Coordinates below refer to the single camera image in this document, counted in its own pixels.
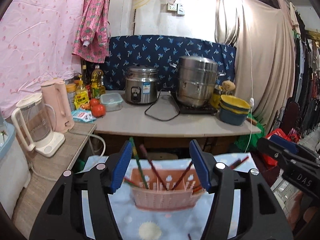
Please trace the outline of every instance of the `red tomato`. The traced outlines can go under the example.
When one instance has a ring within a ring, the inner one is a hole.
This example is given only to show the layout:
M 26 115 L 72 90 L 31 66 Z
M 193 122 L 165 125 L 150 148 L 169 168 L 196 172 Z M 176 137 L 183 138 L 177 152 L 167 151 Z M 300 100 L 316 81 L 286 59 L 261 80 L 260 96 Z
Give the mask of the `red tomato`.
M 100 101 L 98 99 L 92 98 L 90 100 L 90 106 L 96 106 L 96 105 L 99 105 L 99 104 L 100 104 Z
M 92 106 L 91 112 L 94 117 L 104 116 L 106 114 L 106 108 L 104 107 L 104 105 L 101 104 L 95 105 Z

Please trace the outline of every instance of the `pink appliance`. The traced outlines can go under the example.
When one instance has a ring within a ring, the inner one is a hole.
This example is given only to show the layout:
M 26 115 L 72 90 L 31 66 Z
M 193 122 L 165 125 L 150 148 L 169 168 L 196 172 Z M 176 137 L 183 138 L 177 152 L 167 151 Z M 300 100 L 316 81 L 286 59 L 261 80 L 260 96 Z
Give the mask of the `pink appliance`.
M 52 79 L 41 85 L 44 102 L 54 109 L 48 110 L 50 123 L 57 132 L 65 133 L 75 125 L 67 96 L 66 83 L 61 78 Z

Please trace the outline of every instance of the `silver screw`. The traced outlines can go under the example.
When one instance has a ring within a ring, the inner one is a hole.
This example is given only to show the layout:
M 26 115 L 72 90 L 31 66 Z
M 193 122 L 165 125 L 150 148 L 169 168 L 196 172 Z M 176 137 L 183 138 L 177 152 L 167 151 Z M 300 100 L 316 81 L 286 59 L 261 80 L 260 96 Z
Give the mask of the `silver screw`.
M 223 170 L 226 167 L 226 165 L 224 163 L 217 163 L 216 167 L 220 170 Z
M 63 176 L 65 176 L 65 177 L 69 177 L 70 175 L 71 175 L 71 171 L 69 171 L 69 170 L 66 170 L 63 172 Z
M 106 167 L 106 166 L 105 166 L 104 163 L 99 163 L 99 164 L 97 165 L 97 170 L 103 170 L 105 167 Z
M 257 176 L 259 174 L 259 171 L 257 169 L 251 169 L 250 172 L 254 176 Z

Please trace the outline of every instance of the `tiled floor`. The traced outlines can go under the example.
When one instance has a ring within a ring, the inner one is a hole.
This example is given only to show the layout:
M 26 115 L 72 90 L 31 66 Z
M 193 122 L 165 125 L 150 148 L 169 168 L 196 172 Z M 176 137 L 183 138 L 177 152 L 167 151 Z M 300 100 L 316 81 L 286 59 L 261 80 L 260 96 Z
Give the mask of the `tiled floor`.
M 315 151 L 318 150 L 320 147 L 320 129 L 315 130 L 314 132 L 310 133 L 308 136 L 300 140 L 299 144 Z M 293 205 L 293 197 L 298 192 L 297 188 L 292 186 L 287 181 L 283 180 L 281 175 L 283 171 L 280 171 L 280 175 L 274 185 L 271 187 L 271 190 L 274 192 L 280 206 L 282 207 L 284 214 L 288 214 L 288 210 L 291 209 Z

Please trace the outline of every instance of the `countertop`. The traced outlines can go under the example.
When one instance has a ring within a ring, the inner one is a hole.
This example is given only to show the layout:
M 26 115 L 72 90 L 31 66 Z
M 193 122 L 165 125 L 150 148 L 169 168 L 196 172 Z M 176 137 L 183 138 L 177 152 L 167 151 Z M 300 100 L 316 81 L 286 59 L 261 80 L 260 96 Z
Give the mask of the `countertop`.
M 119 93 L 124 91 L 107 91 Z M 180 114 L 168 122 L 161 122 L 144 114 L 148 106 L 130 105 L 123 102 L 122 109 L 107 112 L 104 117 L 95 121 L 97 133 L 130 135 L 143 137 L 220 137 L 250 134 L 251 124 L 244 121 L 241 126 L 224 123 L 211 115 Z M 175 102 L 168 92 L 161 92 L 159 101 L 150 108 L 148 114 L 160 119 L 169 119 L 177 114 Z M 252 125 L 252 133 L 260 133 L 260 129 Z
M 75 122 L 71 132 L 91 134 L 95 127 L 96 125 L 92 123 Z M 65 170 L 72 168 L 89 137 L 70 132 L 66 132 L 64 135 L 66 140 L 51 158 L 46 158 L 35 151 L 26 153 L 27 159 L 33 163 L 34 169 L 39 174 L 58 179 Z M 31 172 L 28 187 L 20 193 L 12 221 L 27 239 L 29 239 L 38 212 L 54 184 L 55 182 L 39 178 Z

